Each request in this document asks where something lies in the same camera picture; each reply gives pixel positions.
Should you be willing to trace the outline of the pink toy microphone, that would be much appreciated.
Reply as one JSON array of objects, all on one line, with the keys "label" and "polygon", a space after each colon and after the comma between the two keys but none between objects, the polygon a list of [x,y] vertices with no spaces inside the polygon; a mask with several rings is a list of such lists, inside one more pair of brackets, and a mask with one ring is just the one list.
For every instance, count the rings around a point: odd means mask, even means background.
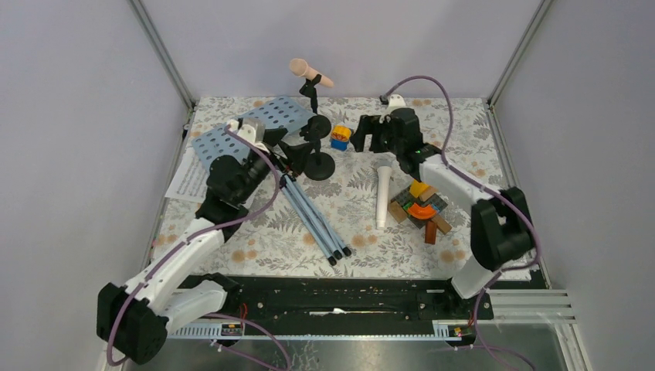
[{"label": "pink toy microphone", "polygon": [[321,76],[319,80],[319,84],[328,87],[328,88],[333,88],[334,87],[334,81],[324,75],[323,73],[317,71],[314,69],[306,60],[301,59],[301,58],[293,58],[290,63],[289,63],[289,69],[290,72],[295,75],[296,77],[303,77],[307,80],[313,80],[317,76]]}]

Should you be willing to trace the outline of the yellow toy block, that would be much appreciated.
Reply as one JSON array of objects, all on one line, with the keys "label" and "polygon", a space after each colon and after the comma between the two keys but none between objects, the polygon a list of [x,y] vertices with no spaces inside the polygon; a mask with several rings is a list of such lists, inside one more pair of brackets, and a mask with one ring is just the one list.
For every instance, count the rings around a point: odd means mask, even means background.
[{"label": "yellow toy block", "polygon": [[419,198],[427,189],[429,189],[429,185],[426,183],[413,180],[409,187],[409,193],[412,197]]}]

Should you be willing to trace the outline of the sheet music page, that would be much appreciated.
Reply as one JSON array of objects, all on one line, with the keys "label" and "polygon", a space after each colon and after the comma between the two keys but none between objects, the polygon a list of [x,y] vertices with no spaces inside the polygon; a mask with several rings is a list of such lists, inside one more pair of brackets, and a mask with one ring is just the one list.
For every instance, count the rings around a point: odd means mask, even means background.
[{"label": "sheet music page", "polygon": [[205,200],[208,173],[195,151],[188,148],[168,186],[165,197],[201,203]]}]

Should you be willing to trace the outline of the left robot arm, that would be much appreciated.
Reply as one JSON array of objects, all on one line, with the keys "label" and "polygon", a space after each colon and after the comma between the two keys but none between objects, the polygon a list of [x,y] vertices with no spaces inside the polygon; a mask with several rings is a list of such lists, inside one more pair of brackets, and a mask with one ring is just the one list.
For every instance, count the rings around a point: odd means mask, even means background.
[{"label": "left robot arm", "polygon": [[173,246],[125,284],[109,283],[98,294],[97,336],[107,344],[109,366],[120,366],[127,360],[145,364],[180,328],[215,313],[228,318],[239,310],[239,296],[229,290],[231,284],[225,277],[210,278],[182,294],[175,290],[243,223],[273,205],[275,199],[270,198],[256,211],[244,207],[268,175],[275,179],[273,196],[278,196],[280,173],[271,150],[281,143],[287,129],[256,128],[232,121],[223,133],[249,149],[247,159],[241,161],[231,155],[215,158],[205,200]]}]

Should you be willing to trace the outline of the light blue music stand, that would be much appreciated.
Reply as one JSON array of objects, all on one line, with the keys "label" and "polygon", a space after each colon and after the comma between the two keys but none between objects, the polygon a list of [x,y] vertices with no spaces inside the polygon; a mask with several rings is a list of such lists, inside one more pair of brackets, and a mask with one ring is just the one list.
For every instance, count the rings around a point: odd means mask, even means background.
[{"label": "light blue music stand", "polygon": [[334,174],[334,159],[320,152],[312,131],[319,124],[316,114],[289,97],[276,97],[241,114],[227,124],[201,134],[192,147],[208,173],[205,200],[196,217],[219,226],[226,239],[250,212],[245,203],[261,182],[273,175],[300,220],[316,240],[330,265],[352,254],[300,187],[297,177],[325,180]]}]

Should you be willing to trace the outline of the white toy microphone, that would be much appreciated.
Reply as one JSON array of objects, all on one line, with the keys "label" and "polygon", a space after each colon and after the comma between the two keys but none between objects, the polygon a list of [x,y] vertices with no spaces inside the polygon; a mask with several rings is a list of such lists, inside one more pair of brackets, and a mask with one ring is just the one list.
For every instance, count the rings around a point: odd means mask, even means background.
[{"label": "white toy microphone", "polygon": [[389,184],[391,180],[392,167],[391,165],[380,165],[376,169],[378,176],[377,185],[377,198],[376,198],[376,212],[375,222],[376,229],[385,229],[386,218],[388,213],[389,204]]}]

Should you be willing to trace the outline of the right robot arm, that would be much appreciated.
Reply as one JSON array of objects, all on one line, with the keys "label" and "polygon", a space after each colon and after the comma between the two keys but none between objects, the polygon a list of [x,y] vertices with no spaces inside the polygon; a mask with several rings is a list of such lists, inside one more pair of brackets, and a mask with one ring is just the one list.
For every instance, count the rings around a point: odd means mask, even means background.
[{"label": "right robot arm", "polygon": [[453,291],[443,297],[444,311],[462,318],[473,309],[478,294],[512,260],[538,246],[525,194],[517,187],[498,189],[472,178],[443,150],[423,140],[412,108],[399,107],[383,115],[362,115],[351,143],[362,152],[392,153],[404,173],[436,187],[470,217],[473,256],[451,279]]}]

